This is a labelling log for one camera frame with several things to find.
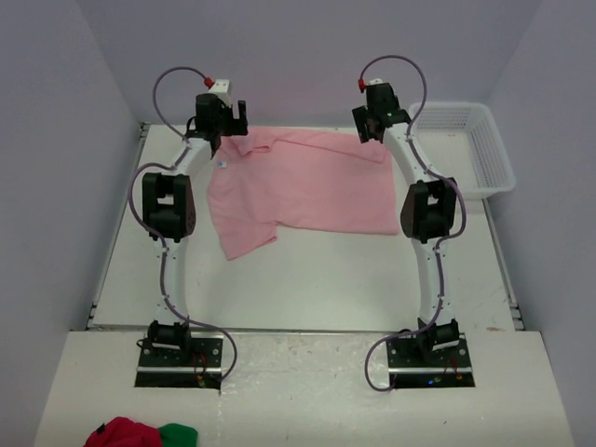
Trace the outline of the pink t shirt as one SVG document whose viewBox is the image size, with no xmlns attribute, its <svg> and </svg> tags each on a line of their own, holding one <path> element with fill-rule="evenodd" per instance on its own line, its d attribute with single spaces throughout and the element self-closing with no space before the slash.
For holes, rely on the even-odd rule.
<svg viewBox="0 0 596 447">
<path fill-rule="evenodd" d="M 279 226 L 396 235 L 392 156 L 379 142 L 312 129 L 257 127 L 224 137 L 208 188 L 223 254 L 277 239 Z"/>
</svg>

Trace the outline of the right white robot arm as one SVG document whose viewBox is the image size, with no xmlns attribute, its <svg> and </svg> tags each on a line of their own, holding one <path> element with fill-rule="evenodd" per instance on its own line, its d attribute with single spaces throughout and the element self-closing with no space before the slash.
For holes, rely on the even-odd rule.
<svg viewBox="0 0 596 447">
<path fill-rule="evenodd" d="M 400 107 L 387 82 L 359 81 L 366 97 L 352 111 L 362 142 L 375 140 L 393 156 L 408 184 L 400 211 L 401 231 L 413 244 L 419 275 L 421 304 L 419 328 L 408 336 L 407 353 L 415 353 L 427 366 L 435 366 L 458 345 L 459 330 L 450 309 L 441 246 L 454 225 L 456 184 L 432 169 L 413 135 L 413 119 Z"/>
</svg>

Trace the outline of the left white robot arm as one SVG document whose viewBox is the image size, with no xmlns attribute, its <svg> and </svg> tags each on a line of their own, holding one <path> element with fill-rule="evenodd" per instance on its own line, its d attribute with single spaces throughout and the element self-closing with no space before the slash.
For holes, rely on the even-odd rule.
<svg viewBox="0 0 596 447">
<path fill-rule="evenodd" d="M 184 297 L 183 267 L 196 227 L 192 178 L 213 159 L 222 137 L 248 134 L 246 103 L 237 106 L 239 116 L 234 116 L 231 94 L 216 86 L 197 95 L 179 154 L 168 165 L 152 162 L 139 168 L 141 224 L 156 242 L 160 258 L 160 301 L 144 342 L 149 352 L 159 352 L 174 366 L 184 365 L 194 353 L 190 327 L 195 323 Z"/>
</svg>

